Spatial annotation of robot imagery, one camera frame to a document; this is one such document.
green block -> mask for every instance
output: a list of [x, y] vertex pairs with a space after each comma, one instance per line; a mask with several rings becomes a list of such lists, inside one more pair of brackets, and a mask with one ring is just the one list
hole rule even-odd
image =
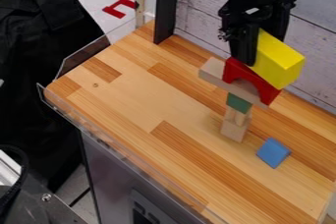
[[252, 107], [251, 103], [232, 93], [229, 93], [226, 104], [229, 105], [231, 108], [238, 110], [244, 114], [247, 114]]

beige block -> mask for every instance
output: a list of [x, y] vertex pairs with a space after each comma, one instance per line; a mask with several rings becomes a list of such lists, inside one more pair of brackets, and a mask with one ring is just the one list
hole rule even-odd
[[225, 115], [224, 115], [224, 120], [231, 120], [234, 121], [236, 117], [236, 112], [234, 108], [231, 108], [230, 106], [226, 107]]
[[259, 106], [260, 108], [267, 109], [268, 105], [260, 101], [259, 93], [248, 81], [236, 80], [231, 84], [225, 83], [222, 80], [225, 62], [216, 58], [210, 58], [198, 72], [198, 76], [216, 86], [219, 86], [244, 100]]
[[224, 120], [220, 133], [231, 140], [242, 142], [250, 125], [251, 119], [252, 118], [249, 117], [243, 126], [238, 126], [231, 120]]
[[235, 115], [235, 123], [236, 125], [238, 126], [243, 126], [244, 123], [251, 117], [251, 110], [247, 113], [247, 114], [244, 114], [240, 111], [237, 111], [236, 112], [236, 115]]

block tower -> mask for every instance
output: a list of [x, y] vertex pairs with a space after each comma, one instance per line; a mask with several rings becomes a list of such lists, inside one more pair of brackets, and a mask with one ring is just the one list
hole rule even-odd
[[230, 57], [209, 59], [199, 76], [228, 93], [221, 134], [241, 142], [252, 120], [252, 106], [266, 109], [281, 90], [300, 75], [305, 57], [260, 29], [255, 63], [248, 66]]

wood grain surface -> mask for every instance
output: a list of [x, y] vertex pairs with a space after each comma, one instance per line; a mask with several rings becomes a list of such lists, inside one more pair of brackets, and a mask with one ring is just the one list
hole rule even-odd
[[[227, 93], [197, 77], [213, 54], [177, 35], [155, 45], [152, 28], [56, 80], [46, 98], [210, 222], [322, 221], [336, 180], [336, 118], [284, 91], [270, 109], [253, 109], [243, 143], [228, 140], [219, 133]], [[255, 155], [269, 137], [293, 152], [275, 170]]]

red block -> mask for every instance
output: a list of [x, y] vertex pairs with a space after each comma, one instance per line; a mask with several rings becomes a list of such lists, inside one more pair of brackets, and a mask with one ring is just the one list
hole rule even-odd
[[118, 0], [116, 3], [114, 3], [113, 5], [109, 6], [109, 7], [105, 7], [103, 9], [104, 12], [106, 12], [107, 14], [110, 14], [111, 16], [115, 16], [119, 19], [122, 19], [124, 16], [126, 16], [124, 13], [115, 10], [116, 7], [120, 6], [120, 5], [124, 5], [127, 6], [129, 8], [133, 8], [135, 9], [137, 7], [137, 3], [131, 0]]
[[266, 105], [269, 105], [281, 92], [281, 89], [276, 89], [274, 86], [269, 84], [259, 75], [245, 66], [245, 64], [241, 63], [233, 57], [230, 57], [225, 63], [223, 81], [230, 84], [236, 79], [244, 79], [254, 84], [259, 92], [261, 102]]

